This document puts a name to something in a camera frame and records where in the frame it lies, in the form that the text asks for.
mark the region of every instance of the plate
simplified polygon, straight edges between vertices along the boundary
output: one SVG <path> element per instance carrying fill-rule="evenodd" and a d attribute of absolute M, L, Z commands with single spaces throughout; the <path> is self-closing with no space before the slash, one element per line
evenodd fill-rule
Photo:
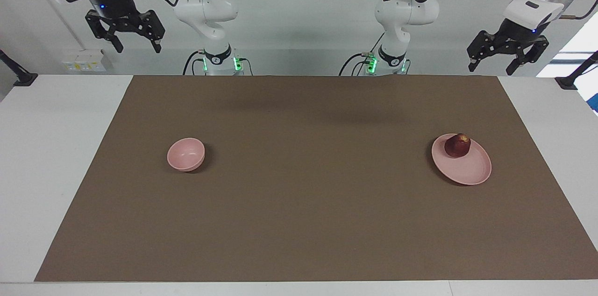
<path fill-rule="evenodd" d="M 444 134 L 432 145 L 434 164 L 442 174 L 459 184 L 478 185 L 488 180 L 492 173 L 492 162 L 484 148 L 471 140 L 467 155 L 454 158 L 444 151 L 444 143 L 457 134 Z"/>

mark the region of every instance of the pink plate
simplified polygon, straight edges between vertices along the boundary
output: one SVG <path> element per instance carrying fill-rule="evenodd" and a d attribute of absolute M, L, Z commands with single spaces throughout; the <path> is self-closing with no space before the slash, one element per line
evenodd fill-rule
<path fill-rule="evenodd" d="M 203 163 L 206 149 L 198 139 L 186 138 L 173 144 L 166 156 L 168 164 L 182 171 L 193 171 Z"/>
<path fill-rule="evenodd" d="M 445 134 L 434 141 L 432 158 L 438 170 L 453 181 L 465 185 L 478 185 L 487 181 L 492 173 L 490 157 L 476 141 L 471 140 L 470 152 L 454 158 L 444 151 L 444 143 L 456 134 Z"/>

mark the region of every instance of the white table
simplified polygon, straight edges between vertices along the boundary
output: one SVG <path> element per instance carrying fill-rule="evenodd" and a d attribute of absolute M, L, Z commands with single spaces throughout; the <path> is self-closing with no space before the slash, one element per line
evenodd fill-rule
<path fill-rule="evenodd" d="M 42 75 L 0 103 L 0 295 L 586 296 L 595 281 L 33 283 L 130 76 Z M 598 117 L 552 79 L 500 77 L 598 248 Z"/>

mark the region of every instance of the blue object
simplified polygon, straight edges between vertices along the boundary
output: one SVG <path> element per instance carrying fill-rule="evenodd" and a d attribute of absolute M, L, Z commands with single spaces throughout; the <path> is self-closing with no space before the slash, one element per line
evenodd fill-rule
<path fill-rule="evenodd" d="M 592 96 L 592 98 L 588 100 L 588 105 L 590 105 L 594 111 L 598 112 L 598 94 Z"/>

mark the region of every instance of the white power box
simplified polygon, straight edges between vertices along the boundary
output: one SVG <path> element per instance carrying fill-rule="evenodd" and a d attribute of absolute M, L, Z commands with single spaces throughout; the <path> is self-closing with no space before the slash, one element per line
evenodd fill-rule
<path fill-rule="evenodd" d="M 69 72 L 107 72 L 112 68 L 110 61 L 100 49 L 69 51 L 62 60 Z"/>

